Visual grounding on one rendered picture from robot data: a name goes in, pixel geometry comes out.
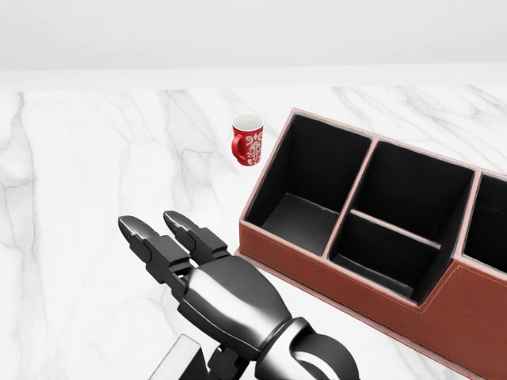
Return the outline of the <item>red-brown desk caddy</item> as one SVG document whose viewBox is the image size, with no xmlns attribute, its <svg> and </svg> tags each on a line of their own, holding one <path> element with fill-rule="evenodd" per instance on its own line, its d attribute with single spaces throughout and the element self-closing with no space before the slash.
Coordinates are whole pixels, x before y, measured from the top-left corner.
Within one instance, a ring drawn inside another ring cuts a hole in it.
<svg viewBox="0 0 507 380">
<path fill-rule="evenodd" d="M 507 175 L 293 109 L 238 254 L 454 371 L 507 380 Z"/>
</svg>

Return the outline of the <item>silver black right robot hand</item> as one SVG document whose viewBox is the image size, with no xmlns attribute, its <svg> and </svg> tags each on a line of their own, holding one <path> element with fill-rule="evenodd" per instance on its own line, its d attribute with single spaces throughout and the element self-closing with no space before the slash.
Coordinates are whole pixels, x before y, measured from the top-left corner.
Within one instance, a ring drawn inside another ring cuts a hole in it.
<svg viewBox="0 0 507 380">
<path fill-rule="evenodd" d="M 163 218 L 171 236 L 130 215 L 118 226 L 150 275 L 170 287 L 178 312 L 219 343 L 209 380 L 239 380 L 292 316 L 274 286 L 208 228 L 176 211 Z"/>
</svg>

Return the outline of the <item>red white patterned mug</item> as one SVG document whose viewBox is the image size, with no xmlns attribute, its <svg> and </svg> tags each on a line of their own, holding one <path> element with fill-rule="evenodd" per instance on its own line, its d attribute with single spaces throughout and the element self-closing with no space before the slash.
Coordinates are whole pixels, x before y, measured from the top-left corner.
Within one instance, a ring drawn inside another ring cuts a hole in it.
<svg viewBox="0 0 507 380">
<path fill-rule="evenodd" d="M 253 166 L 259 163 L 264 120 L 258 114 L 244 112 L 233 118 L 232 127 L 232 154 L 241 165 Z"/>
</svg>

